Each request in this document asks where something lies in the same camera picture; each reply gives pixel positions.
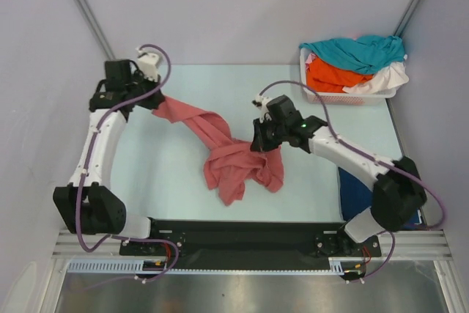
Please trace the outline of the pink polo shirt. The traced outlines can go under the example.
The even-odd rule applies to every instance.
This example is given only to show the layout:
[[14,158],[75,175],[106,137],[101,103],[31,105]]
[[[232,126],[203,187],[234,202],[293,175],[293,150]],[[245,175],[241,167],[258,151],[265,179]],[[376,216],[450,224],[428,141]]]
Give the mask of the pink polo shirt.
[[233,137],[228,123],[215,112],[166,97],[152,113],[170,123],[183,123],[210,151],[203,166],[204,178],[210,190],[218,190],[224,205],[243,198],[247,180],[272,193],[283,187],[281,151],[251,151],[251,143]]

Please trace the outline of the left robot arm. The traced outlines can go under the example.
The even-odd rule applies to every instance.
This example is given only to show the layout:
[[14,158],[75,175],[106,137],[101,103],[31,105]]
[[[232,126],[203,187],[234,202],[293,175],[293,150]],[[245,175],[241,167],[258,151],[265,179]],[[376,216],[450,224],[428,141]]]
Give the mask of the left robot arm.
[[129,213],[111,191],[111,170],[119,139],[135,106],[150,111],[164,101],[158,90],[160,56],[143,53],[137,60],[111,60],[89,101],[89,130],[78,165],[66,186],[57,187],[53,202],[71,233],[81,219],[84,235],[136,237],[136,245],[154,254],[162,237],[148,217]]

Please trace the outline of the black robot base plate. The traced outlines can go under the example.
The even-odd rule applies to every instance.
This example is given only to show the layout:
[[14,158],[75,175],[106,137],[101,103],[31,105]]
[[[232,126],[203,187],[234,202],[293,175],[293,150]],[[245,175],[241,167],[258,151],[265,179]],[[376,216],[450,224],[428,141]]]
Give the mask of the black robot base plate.
[[332,258],[359,262],[382,255],[373,236],[364,243],[346,237],[340,223],[152,220],[150,240],[121,245],[126,257],[156,257],[176,244],[171,255],[181,270],[321,270]]

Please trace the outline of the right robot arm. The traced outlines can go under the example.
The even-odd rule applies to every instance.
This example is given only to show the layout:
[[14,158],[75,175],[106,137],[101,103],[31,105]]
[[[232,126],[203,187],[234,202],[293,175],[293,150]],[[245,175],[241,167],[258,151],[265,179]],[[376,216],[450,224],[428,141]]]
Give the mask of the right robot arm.
[[344,254],[357,254],[371,236],[409,226],[426,203],[416,165],[408,157],[391,160],[360,150],[334,133],[327,119],[303,117],[286,95],[258,95],[252,103],[260,115],[253,121],[251,151],[274,151],[286,142],[336,164],[372,192],[370,206],[347,221],[338,236]]

